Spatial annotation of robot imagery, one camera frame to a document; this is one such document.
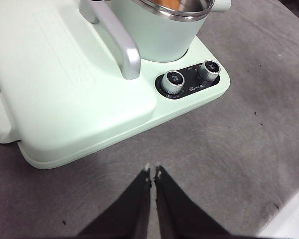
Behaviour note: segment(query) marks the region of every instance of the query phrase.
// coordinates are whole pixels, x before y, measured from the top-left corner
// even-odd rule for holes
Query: mint green appliance
[[[115,2],[84,1],[0,0],[0,143],[16,141],[40,169],[155,127],[230,85],[195,34],[173,61],[143,59]]]

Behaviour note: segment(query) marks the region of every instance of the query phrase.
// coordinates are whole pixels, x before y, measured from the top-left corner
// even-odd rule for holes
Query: mint green base
[[[197,37],[181,59],[142,60],[140,76],[127,81],[78,1],[10,2],[0,0],[0,143],[17,141],[36,168],[106,148],[220,97],[230,85],[221,66],[216,86],[167,99],[155,88],[157,76],[218,62]]]

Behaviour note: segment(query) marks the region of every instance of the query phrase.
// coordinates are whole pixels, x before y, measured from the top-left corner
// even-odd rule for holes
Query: gray carpet
[[[221,98],[52,170],[0,145],[0,239],[75,235],[147,162],[232,233],[256,234],[283,207],[299,189],[299,19],[278,0],[233,0],[199,37],[231,76]]]

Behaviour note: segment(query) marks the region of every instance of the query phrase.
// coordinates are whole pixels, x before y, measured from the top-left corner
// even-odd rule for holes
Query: pot handle
[[[231,0],[215,0],[214,6],[212,7],[211,11],[220,11],[225,12],[231,6]]]
[[[101,23],[117,44],[122,60],[116,59],[123,77],[132,80],[140,76],[141,57],[138,46],[111,11],[105,0],[81,0],[80,13],[92,24]]]

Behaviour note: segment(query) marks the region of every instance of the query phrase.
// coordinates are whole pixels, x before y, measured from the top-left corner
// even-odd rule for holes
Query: control knob
[[[171,95],[177,95],[185,84],[184,76],[178,71],[167,71],[161,81],[162,89]]]
[[[198,74],[203,80],[213,82],[216,80],[220,73],[220,66],[212,61],[204,61],[198,69]]]

